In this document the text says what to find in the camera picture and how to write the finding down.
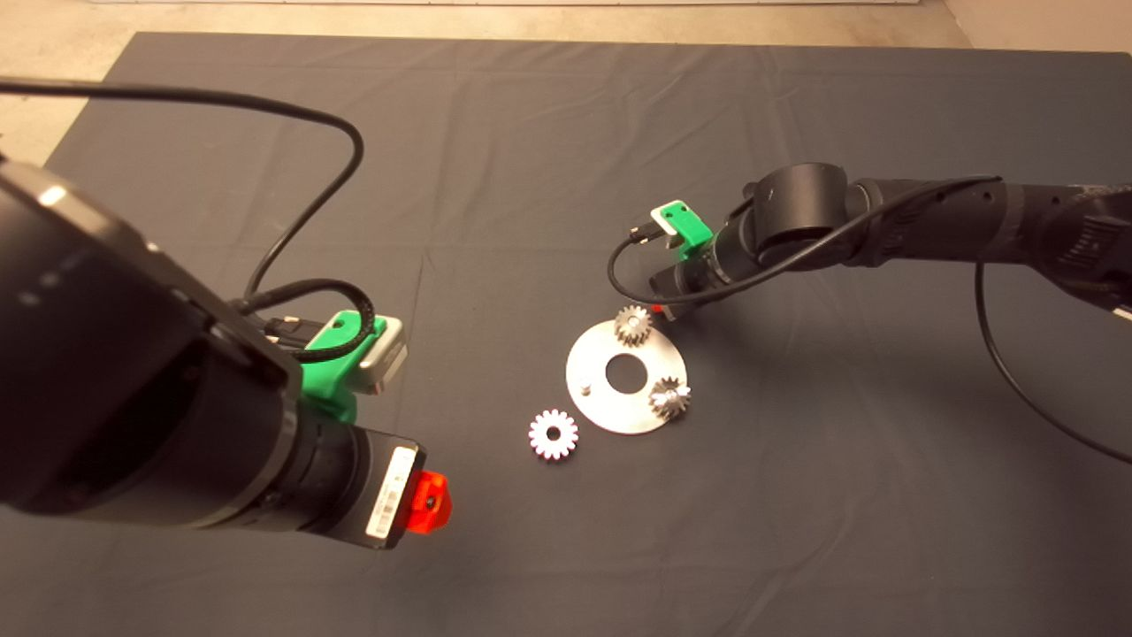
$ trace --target green mount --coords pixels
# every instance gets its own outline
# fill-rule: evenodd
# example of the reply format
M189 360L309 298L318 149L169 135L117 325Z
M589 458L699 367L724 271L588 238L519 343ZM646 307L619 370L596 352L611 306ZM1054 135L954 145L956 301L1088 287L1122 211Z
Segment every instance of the green mount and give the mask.
M711 227L700 218L700 215L688 204L680 199L654 208L650 215L669 236L675 239L680 260L695 255L712 238Z
M385 333L385 318L374 318L374 334L350 354L333 361L302 365L302 395L336 420L353 424L358 419L358 397L346 387L346 377L358 367L377 339ZM307 350L336 347L358 335L361 316L357 311L338 311L318 333Z

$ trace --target black cable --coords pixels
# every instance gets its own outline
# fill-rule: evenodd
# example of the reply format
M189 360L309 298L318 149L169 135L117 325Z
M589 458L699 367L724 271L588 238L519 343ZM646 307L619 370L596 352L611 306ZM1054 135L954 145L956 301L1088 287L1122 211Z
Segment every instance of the black cable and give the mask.
M739 205L737 205L737 206L735 206L735 209L732 209L731 212L727 213L727 216L724 218L727 218L728 221L730 221L730 219L735 218L736 216L739 216L740 214L743 214L743 210L747 209L747 207L749 207L751 204L754 203L754 200L755 200L754 195L752 195L752 196L743 199L743 203L739 204Z
M350 123L341 117L278 100L247 95L243 93L209 91L205 88L183 88L175 86L152 86L144 84L28 79L14 77L0 77L0 93L53 97L105 97L113 100L181 102L187 104L229 106L234 109L266 112L292 119L310 121L314 123L321 123L324 126L337 128L338 130L345 132L350 137L350 141L353 145L350 161L348 161L346 165L342 167L337 177L335 177L334 180L331 181L331 183L327 184L317 197L315 197L315 200L312 200L302 210L302 213L300 213L299 216L283 230L283 233L280 234L278 239L275 239L275 242L267 249L263 258L259 259L256 268L252 269L251 275L248 277L248 283L243 291L245 295L249 295L259 289L259 284L263 282L264 275L267 273L267 268L272 266L272 262L274 262L280 252L283 251L283 248L285 248L299 230L301 230L302 226L310 221L310 217L314 216L320 207L323 207L323 204L334 196L342 184L345 183L351 175L353 175L354 171L357 171L358 166L361 164L361 158L366 149L361 131L359 131L353 123Z
M366 337L374 334L374 303L360 287L337 278L305 278L285 285L280 285L271 290L255 292L251 295L232 300L230 304L240 313L247 316L259 309L274 307L300 296L315 292L334 291L350 299L350 302L358 309L361 316L361 328L358 334L344 343L334 347L321 350L294 350L288 353L300 363L321 363L332 361L350 354L366 341Z
M609 284L611 284L615 290L617 290L623 295L625 295L625 296L627 296L627 298L629 298L632 300L635 300L637 302L643 302L643 303L646 303L646 304L674 304L674 303L681 303L681 302L709 302L709 301L713 301L713 300L720 300L720 299L727 298L727 296L729 296L729 295L731 295L731 294L734 294L736 292L740 292L740 291L746 290L748 287L753 287L753 286L755 286L755 285L757 285L760 283L764 283L764 282L773 278L774 276L778 276L779 274L781 274L781 273L790 269L790 267L795 266L796 264L798 264L803 259L809 257L811 255L813 255L817 250L820 250L820 249L824 248L825 246L830 244L831 242L840 239L844 234L847 234L849 232L852 232L854 230L856 230L860 225L864 225L865 223L868 223L869 221L876 218L877 216L881 216L883 214L887 214L887 213L892 212L893 209L897 209L897 208L899 208L899 207L901 207L903 205L907 205L908 203L914 201L914 200L916 200L916 199L918 199L920 197L925 197L925 196L928 196L928 195L935 195L937 192L945 192L945 191L951 190L953 188L960 188L960 187L963 187L963 186L971 186L974 183L983 183L983 182L986 182L986 181L1000 181L1001 179L1002 179L1001 177L995 177L995 175L992 175L992 174L977 174L977 175L972 175L972 177L960 177L958 179L947 179L945 181L936 181L936 182L933 182L933 183L925 183L925 184L919 186L917 188L912 188L911 190L908 190L907 192L903 192L901 195L898 195L898 196L895 196L895 197L893 197L893 198L884 201L883 204L881 204L881 205L876 206L875 208L866 212L865 214L861 214L860 216L857 216L857 217L848 221L843 225L841 225L841 226L837 227L835 230L831 231L829 234L825 234L824 236L822 236L817 241L814 241L809 246L805 247L804 249L800 249L800 250L796 251L791 256L789 256L786 259L783 259L783 260L781 260L781 261L772 265L771 267L767 267L766 269L763 269L762 272L758 272L757 274L753 274L751 276L747 276L746 278L743 278L740 281L736 281L735 283L731 283L729 285L726 285L723 287L718 287L718 289L714 289L714 290L704 290L704 291L700 291L700 292L693 292L693 293L687 293L687 294L677 294L677 295L671 295L671 296L644 295L644 294L638 294L636 292L633 292L633 291L628 290L625 285L621 284L620 281L617 279L616 265L617 265L617 258L621 255L623 251L625 251L625 248L629 247L633 243L642 242L641 239L638 236L635 236L635 235L629 235L624 241L621 241L616 248L614 248L614 252L611 255L609 255L609 262L608 262L608 265L606 267L606 274L609 276Z
M1034 410L1034 412L1045 419L1046 422L1057 429L1057 431L1072 438L1089 449L1092 449L1094 451L1108 456L1113 460L1124 463L1125 465L1132 465L1132 456L1113 449L1101 442L1097 442L1096 440L1074 431L1069 425L1057 420L1053 414L1046 412L1040 405L1035 403L1029 395L1026 394L1022 386L1020 386L1014 379L1014 376L1010 373L1010 369L1006 368L1006 362L1003 361L1002 354L998 353L998 346L995 345L994 337L990 335L990 324L987 321L986 298L983 292L984 269L985 267L983 261L975 264L975 311L978 313L979 318L979 332L983 334L983 344L986 345L987 354L990 355L990 361L994 362L994 365L998 369L998 373L1002 375L1002 378L1006 380L1006 385L1014 390L1014 394L1022 399L1022 403L1029 405L1030 410Z

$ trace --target white gear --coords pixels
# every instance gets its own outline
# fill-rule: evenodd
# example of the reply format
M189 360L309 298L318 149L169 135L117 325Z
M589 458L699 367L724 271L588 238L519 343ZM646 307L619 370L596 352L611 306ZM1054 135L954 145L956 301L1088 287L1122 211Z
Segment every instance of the white gear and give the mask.
M528 436L531 449L547 460L561 460L577 446L577 425L574 424L574 419L557 410L535 416Z

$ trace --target circular plate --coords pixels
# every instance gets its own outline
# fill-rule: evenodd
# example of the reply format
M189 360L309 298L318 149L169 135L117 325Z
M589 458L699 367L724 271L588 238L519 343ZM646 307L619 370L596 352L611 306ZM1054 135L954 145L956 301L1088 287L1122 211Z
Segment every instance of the circular plate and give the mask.
M649 378L636 394L617 391L606 377L606 365L621 354L635 356L644 364ZM667 422L649 406L649 393L664 377L688 382L684 359L672 342L653 330L643 344L627 347L617 341L612 321L586 330L566 360L566 387L574 405L593 424L614 433L649 433Z

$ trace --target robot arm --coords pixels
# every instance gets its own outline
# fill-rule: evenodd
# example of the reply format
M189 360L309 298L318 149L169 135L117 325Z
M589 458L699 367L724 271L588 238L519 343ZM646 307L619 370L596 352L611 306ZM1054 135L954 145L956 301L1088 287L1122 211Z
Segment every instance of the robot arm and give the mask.
M744 205L710 238L695 232L697 218L676 214L677 223L663 223L671 210L654 210L659 227L638 230L641 238L667 233L683 241L684 258L652 276L658 295L637 300L675 317L788 260L786 269L798 270L917 258L1026 264L1067 293L1132 318L1126 186L1021 186L992 178L849 183L840 166L805 163L748 183L744 195Z
M365 347L303 364L238 311L288 300L293 285L224 302L46 171L0 160L0 502L375 549L447 520L446 481L423 471L424 449L353 425L358 378L380 380L404 353L368 299L352 329L336 317L305 344Z

